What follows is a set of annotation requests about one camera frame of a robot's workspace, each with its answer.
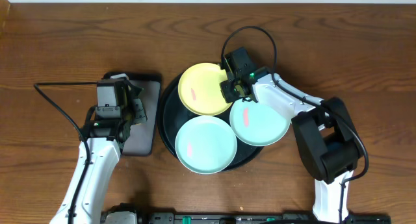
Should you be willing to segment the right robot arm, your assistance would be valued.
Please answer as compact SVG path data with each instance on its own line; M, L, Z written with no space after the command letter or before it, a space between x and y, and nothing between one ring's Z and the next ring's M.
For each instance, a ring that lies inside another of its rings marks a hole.
M226 102L249 99L291 121L302 164L315 180L313 214L319 221L344 223L348 185L365 156L345 104L298 90L266 66L257 67L243 47L222 53L220 67L227 74L220 84Z

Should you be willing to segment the yellow plate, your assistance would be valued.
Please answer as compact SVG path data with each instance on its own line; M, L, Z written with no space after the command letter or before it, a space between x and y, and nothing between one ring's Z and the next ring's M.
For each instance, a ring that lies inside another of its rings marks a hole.
M226 72L218 64L195 64L186 69L179 79L179 98L195 114L219 115L232 105L226 103L220 89L220 83L226 80Z

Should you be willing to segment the green yellow sponge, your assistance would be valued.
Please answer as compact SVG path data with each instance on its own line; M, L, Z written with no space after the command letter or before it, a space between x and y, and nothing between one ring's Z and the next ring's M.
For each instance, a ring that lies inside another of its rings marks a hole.
M141 93L144 91L142 87L134 85L130 80L125 81L126 85L129 87L129 96L131 99L139 99Z

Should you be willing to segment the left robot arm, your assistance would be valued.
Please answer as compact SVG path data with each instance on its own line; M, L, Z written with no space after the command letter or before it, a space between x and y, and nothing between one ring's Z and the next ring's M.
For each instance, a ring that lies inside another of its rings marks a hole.
M97 82L97 105L79 129L79 158L52 223L99 223L109 181L131 127L147 122L140 94L127 77Z

